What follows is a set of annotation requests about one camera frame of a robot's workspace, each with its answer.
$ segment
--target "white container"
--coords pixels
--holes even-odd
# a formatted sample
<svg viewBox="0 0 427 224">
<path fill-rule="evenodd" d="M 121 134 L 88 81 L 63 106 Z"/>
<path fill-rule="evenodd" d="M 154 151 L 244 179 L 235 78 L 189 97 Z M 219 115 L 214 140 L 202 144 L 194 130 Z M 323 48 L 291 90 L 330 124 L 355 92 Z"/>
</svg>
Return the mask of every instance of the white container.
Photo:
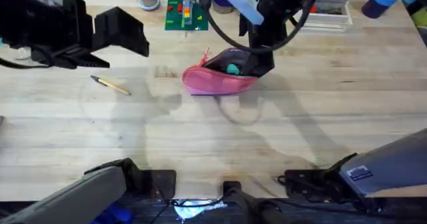
<svg viewBox="0 0 427 224">
<path fill-rule="evenodd" d="M 302 27 L 302 31 L 328 31 L 328 32 L 344 32 L 353 25 L 352 16 L 348 9 L 348 3 L 315 3 L 316 7 L 334 7 L 340 8 L 342 15 L 326 14 L 326 13 L 310 13 L 306 24 Z"/>
</svg>

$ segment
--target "teal object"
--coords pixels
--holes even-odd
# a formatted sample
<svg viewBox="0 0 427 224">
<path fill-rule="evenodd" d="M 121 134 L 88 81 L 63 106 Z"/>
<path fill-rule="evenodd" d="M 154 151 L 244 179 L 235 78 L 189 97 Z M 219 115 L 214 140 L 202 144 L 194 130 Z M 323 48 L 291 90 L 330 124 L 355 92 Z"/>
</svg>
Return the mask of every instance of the teal object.
<svg viewBox="0 0 427 224">
<path fill-rule="evenodd" d="M 227 73 L 232 75 L 239 75 L 240 74 L 239 67 L 234 64 L 229 64 L 227 66 Z"/>
</svg>

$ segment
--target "label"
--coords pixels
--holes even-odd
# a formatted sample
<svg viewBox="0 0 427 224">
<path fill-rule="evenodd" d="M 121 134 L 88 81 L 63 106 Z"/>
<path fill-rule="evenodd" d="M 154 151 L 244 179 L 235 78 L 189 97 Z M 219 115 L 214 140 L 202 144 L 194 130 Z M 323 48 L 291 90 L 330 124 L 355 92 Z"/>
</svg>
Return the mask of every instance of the label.
<svg viewBox="0 0 427 224">
<path fill-rule="evenodd" d="M 355 167 L 349 171 L 346 171 L 346 173 L 353 181 L 359 181 L 367 177 L 373 176 L 373 174 L 365 165 Z"/>
</svg>

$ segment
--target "wooden table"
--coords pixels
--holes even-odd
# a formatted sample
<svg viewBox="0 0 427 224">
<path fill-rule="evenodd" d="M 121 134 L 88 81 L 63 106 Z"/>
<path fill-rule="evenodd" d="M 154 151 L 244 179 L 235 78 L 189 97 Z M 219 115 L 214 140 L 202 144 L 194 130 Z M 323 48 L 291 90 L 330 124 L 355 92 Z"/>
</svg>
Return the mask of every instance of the wooden table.
<svg viewBox="0 0 427 224">
<path fill-rule="evenodd" d="M 351 0 L 346 33 L 300 33 L 275 52 L 276 68 L 240 95 L 192 97 L 183 70 L 229 47 L 213 30 L 164 31 L 165 3 L 86 0 L 95 15 L 120 6 L 143 21 L 144 58 L 119 47 L 95 54 L 111 69 L 1 68 L 0 201 L 38 200 L 85 170 L 131 157 L 175 169 L 176 197 L 217 197 L 224 180 L 256 197 L 285 197 L 286 169 L 327 168 L 427 126 L 427 52 L 404 6 L 363 16 Z M 213 15 L 237 38 L 238 15 Z M 12 57 L 1 48 L 1 56 Z M 90 79 L 104 77 L 125 96 Z M 383 195 L 427 195 L 426 188 Z"/>
</svg>

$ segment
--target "gray robot arm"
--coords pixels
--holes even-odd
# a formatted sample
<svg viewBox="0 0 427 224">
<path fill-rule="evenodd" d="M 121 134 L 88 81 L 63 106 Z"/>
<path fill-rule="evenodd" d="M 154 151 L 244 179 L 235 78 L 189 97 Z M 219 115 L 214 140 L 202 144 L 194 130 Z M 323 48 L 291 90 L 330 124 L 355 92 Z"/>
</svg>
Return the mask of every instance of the gray robot arm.
<svg viewBox="0 0 427 224">
<path fill-rule="evenodd" d="M 288 196 L 353 203 L 360 211 L 381 209 L 367 198 L 378 191 L 427 184 L 427 129 L 373 151 L 352 154 L 327 170 L 287 170 L 278 181 Z"/>
<path fill-rule="evenodd" d="M 340 176 L 361 195 L 427 184 L 427 129 L 351 158 Z"/>
<path fill-rule="evenodd" d="M 44 198 L 0 223 L 90 223 L 126 192 L 120 167 L 107 167 Z"/>
</svg>

